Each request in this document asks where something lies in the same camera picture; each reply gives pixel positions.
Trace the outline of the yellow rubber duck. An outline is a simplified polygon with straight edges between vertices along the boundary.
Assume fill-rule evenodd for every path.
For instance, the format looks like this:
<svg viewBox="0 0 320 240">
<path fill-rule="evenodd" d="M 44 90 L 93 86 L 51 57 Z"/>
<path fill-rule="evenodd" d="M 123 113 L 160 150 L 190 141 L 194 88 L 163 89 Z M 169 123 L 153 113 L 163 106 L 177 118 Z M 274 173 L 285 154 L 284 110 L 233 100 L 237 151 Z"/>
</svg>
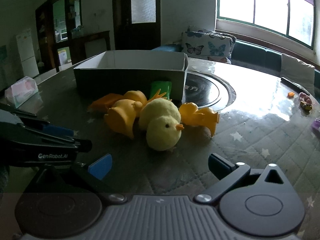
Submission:
<svg viewBox="0 0 320 240">
<path fill-rule="evenodd" d="M 133 138 L 133 124 L 139 117 L 143 104 L 130 99 L 118 100 L 104 115 L 108 127 L 117 133 Z"/>
</svg>

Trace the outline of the orange plastic block toy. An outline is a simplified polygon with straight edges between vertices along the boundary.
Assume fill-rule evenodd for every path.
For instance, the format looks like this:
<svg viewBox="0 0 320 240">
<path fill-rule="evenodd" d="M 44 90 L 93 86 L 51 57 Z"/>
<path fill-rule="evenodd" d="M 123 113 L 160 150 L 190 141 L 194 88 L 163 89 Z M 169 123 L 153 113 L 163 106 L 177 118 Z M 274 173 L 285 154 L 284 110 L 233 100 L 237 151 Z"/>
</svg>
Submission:
<svg viewBox="0 0 320 240">
<path fill-rule="evenodd" d="M 123 95 L 113 93 L 107 94 L 106 96 L 103 96 L 102 98 L 92 102 L 92 104 L 89 105 L 87 110 L 89 112 L 107 113 L 108 109 L 111 108 L 115 102 L 123 98 Z"/>
</svg>

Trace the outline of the orange rubber duck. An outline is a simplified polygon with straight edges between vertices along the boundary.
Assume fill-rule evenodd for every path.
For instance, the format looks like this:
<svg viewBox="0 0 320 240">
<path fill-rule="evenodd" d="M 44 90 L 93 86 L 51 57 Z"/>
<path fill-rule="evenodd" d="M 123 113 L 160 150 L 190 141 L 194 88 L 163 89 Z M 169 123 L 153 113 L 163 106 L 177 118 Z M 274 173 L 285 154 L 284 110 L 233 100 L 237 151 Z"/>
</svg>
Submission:
<svg viewBox="0 0 320 240">
<path fill-rule="evenodd" d="M 209 107 L 199 109 L 193 103 L 184 103 L 179 108 L 181 123 L 189 126 L 203 126 L 210 130 L 211 137 L 214 136 L 216 125 L 219 123 L 220 115 Z"/>
</svg>

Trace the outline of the tissue pack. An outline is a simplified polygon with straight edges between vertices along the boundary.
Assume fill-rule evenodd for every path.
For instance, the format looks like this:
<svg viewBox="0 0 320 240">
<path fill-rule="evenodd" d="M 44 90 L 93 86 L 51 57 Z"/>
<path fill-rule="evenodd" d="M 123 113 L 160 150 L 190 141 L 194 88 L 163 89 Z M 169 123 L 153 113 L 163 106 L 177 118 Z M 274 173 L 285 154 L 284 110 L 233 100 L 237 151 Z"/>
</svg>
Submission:
<svg viewBox="0 0 320 240">
<path fill-rule="evenodd" d="M 11 106 L 18 108 L 38 91 L 36 81 L 25 76 L 6 89 L 4 96 Z"/>
</svg>

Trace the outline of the yellow plush chick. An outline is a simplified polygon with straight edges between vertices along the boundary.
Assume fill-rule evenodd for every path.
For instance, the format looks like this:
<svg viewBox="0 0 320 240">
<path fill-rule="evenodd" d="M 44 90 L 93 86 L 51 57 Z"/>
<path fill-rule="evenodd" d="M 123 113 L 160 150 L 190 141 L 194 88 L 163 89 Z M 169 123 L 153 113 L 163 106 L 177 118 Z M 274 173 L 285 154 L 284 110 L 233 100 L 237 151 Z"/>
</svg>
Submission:
<svg viewBox="0 0 320 240">
<path fill-rule="evenodd" d="M 180 140 L 184 129 L 178 108 L 163 98 L 151 100 L 146 104 L 140 113 L 138 125 L 146 131 L 148 146 L 157 151 L 173 148 Z"/>
</svg>

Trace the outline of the white cardboard box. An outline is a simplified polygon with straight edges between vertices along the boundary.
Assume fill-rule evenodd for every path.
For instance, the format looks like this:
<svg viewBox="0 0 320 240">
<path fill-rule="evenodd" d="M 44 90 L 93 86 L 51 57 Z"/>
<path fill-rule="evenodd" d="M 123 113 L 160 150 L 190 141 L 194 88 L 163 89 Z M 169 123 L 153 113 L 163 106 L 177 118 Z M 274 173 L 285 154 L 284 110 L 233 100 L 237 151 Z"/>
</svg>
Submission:
<svg viewBox="0 0 320 240">
<path fill-rule="evenodd" d="M 181 101 L 188 71 L 185 53 L 159 50 L 109 50 L 73 68 L 82 98 L 93 102 L 103 96 L 140 90 L 150 96 L 154 81 L 172 83 L 169 98 Z"/>
</svg>

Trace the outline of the small orange toy piece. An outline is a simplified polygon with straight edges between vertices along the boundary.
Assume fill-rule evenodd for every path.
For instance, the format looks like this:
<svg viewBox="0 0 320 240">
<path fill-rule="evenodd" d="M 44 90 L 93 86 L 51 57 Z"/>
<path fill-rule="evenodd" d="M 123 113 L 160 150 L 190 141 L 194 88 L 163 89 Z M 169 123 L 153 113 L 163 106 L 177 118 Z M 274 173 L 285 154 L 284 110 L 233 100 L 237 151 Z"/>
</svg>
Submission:
<svg viewBox="0 0 320 240">
<path fill-rule="evenodd" d="M 295 96 L 295 94 L 294 94 L 293 92 L 289 92 L 289 93 L 287 94 L 287 96 L 288 96 L 289 98 L 292 98 L 292 97 Z"/>
</svg>

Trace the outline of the purple toy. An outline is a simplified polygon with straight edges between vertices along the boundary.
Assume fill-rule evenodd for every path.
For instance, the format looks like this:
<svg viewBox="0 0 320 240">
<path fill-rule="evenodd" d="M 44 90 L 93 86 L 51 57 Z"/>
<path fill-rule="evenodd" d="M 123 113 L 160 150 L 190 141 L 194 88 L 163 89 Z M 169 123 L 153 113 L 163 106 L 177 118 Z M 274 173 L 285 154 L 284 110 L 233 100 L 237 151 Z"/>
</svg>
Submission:
<svg viewBox="0 0 320 240">
<path fill-rule="evenodd" d="M 320 120 L 319 119 L 315 119 L 312 124 L 311 124 L 311 128 L 315 131 L 315 132 L 320 132 Z"/>
</svg>

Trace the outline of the dark wooden cabinet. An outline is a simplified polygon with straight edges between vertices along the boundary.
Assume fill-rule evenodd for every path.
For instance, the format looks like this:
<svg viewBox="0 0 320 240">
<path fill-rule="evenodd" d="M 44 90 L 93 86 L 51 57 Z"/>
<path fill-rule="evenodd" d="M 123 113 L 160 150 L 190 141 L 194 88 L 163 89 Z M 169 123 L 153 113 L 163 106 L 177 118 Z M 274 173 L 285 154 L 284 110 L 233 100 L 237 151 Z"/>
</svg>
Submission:
<svg viewBox="0 0 320 240">
<path fill-rule="evenodd" d="M 110 32 L 88 33 L 81 0 L 48 0 L 35 10 L 41 74 L 111 49 Z"/>
</svg>

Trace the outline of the small yellow toy car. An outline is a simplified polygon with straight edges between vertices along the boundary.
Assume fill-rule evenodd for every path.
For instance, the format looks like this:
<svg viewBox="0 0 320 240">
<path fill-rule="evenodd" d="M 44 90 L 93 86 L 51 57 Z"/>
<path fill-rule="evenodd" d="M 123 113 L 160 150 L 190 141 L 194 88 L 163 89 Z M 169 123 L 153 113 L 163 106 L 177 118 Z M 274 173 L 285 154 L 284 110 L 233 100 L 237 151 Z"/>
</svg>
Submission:
<svg viewBox="0 0 320 240">
<path fill-rule="evenodd" d="M 308 103 L 304 103 L 304 104 L 302 104 L 302 109 L 304 109 L 305 111 L 311 111 L 312 105 L 308 104 Z"/>
</svg>

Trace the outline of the green block toy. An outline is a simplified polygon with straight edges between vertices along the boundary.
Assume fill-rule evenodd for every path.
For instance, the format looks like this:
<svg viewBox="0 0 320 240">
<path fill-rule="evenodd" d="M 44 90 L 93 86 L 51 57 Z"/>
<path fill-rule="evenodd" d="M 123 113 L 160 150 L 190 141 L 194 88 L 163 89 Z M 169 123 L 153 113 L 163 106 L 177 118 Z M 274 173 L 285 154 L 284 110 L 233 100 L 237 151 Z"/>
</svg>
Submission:
<svg viewBox="0 0 320 240">
<path fill-rule="evenodd" d="M 151 90 L 150 90 L 150 98 L 152 98 L 158 89 L 161 89 L 160 93 L 166 92 L 167 100 L 170 100 L 170 93 L 172 88 L 172 82 L 171 81 L 154 81 L 151 84 Z"/>
</svg>

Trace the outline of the pink toy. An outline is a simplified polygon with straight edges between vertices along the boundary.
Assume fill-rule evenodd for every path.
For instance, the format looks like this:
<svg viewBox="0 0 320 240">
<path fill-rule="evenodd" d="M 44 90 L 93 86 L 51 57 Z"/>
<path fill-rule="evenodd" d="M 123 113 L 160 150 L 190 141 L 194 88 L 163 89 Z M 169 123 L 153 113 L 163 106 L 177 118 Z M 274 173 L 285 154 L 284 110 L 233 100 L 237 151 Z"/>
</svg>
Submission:
<svg viewBox="0 0 320 240">
<path fill-rule="evenodd" d="M 299 100 L 306 103 L 306 104 L 309 104 L 311 105 L 312 104 L 312 100 L 310 98 L 310 96 L 308 96 L 307 94 L 305 94 L 304 92 L 300 92 L 299 94 Z"/>
</svg>

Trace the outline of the blue sofa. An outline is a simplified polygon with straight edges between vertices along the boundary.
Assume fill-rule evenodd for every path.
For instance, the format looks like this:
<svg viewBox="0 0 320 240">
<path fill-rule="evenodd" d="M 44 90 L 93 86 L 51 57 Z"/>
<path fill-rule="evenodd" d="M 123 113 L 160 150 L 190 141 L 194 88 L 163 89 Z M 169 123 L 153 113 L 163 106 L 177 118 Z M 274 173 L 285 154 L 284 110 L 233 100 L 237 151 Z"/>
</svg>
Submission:
<svg viewBox="0 0 320 240">
<path fill-rule="evenodd" d="M 167 44 L 157 47 L 156 50 L 182 52 L 182 47 L 181 43 Z M 231 64 L 280 76 L 282 54 L 262 46 L 236 40 Z M 314 90 L 315 93 L 319 91 L 319 71 L 317 70 L 315 70 Z"/>
</svg>

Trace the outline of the grey cushion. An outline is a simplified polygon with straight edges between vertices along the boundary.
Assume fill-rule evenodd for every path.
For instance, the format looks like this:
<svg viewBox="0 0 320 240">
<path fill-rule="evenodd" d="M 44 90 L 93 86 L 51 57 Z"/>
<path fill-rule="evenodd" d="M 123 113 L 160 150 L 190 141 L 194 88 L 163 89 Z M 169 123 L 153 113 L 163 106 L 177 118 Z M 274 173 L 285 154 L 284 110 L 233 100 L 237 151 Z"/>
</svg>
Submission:
<svg viewBox="0 0 320 240">
<path fill-rule="evenodd" d="M 310 94 L 315 95 L 315 67 L 287 54 L 281 55 L 280 76 L 303 86 Z"/>
</svg>

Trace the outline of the butterfly pillow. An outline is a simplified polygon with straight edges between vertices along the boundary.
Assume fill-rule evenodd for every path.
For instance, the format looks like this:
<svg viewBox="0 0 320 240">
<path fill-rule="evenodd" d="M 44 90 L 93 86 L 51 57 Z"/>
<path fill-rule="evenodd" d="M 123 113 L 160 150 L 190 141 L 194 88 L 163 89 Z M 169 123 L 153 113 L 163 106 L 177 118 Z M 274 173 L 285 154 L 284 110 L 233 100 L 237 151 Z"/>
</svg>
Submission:
<svg viewBox="0 0 320 240">
<path fill-rule="evenodd" d="M 189 27 L 182 33 L 182 52 L 188 57 L 231 64 L 236 37 L 211 30 Z"/>
</svg>

